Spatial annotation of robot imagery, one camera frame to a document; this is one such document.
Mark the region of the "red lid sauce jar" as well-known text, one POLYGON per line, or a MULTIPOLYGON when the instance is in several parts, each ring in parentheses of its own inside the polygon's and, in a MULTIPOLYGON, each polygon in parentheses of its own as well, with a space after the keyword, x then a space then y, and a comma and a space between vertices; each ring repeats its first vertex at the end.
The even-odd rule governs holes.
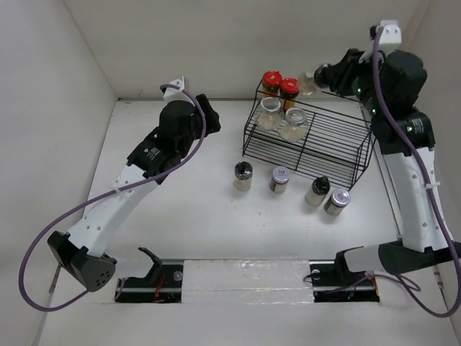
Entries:
POLYGON ((279 71, 266 71, 261 79, 263 93, 270 97, 277 97, 282 80, 282 74, 279 71))
POLYGON ((296 78, 285 78, 279 85, 279 95, 282 99, 282 109, 285 112, 295 106, 295 100, 300 90, 296 78))

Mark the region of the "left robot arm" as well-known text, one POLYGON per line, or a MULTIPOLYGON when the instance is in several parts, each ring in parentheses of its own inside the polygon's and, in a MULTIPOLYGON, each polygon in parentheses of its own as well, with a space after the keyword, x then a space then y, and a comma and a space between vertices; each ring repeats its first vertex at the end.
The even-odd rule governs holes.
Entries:
POLYGON ((220 130, 219 114, 206 95, 196 100, 168 102, 158 126, 127 157, 114 193, 97 201, 66 232, 54 231, 48 237, 59 265, 88 292, 98 291, 114 275, 117 261, 105 249, 124 220, 184 162, 194 141, 220 130))

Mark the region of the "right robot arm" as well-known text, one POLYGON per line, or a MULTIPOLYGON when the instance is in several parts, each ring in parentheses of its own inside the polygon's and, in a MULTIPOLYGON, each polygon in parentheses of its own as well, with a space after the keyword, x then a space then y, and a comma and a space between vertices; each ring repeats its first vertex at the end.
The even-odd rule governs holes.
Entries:
POLYGON ((380 86, 397 126, 389 123, 378 102, 371 60, 349 49, 336 64, 323 64, 313 73, 315 84, 340 96, 355 96, 372 118, 371 129, 390 170, 398 196, 403 234, 397 241, 338 252, 332 273, 351 283, 359 273, 413 272, 460 258, 460 243, 443 236, 428 194, 436 195, 435 138, 431 121, 414 103, 427 72, 412 53, 396 50, 378 56, 380 86))

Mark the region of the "clear glass jar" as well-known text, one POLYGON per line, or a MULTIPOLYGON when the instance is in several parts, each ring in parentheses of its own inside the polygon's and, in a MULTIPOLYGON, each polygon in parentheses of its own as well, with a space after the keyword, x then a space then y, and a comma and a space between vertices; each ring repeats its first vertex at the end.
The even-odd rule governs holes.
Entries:
POLYGON ((299 107, 291 107, 285 112, 286 124, 279 131, 280 137, 290 143, 301 140, 307 133, 307 114, 299 107))
POLYGON ((256 124, 265 131, 277 130, 282 122, 282 103, 277 97, 262 98, 256 110, 256 124))

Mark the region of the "clear glass jar front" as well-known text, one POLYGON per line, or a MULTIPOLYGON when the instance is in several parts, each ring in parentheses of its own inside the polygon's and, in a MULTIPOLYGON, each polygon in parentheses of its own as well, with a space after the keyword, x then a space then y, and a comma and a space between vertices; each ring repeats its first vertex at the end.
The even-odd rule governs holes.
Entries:
POLYGON ((307 114, 299 107, 291 107, 285 112, 286 124, 279 131, 280 137, 290 143, 301 140, 307 133, 307 114))

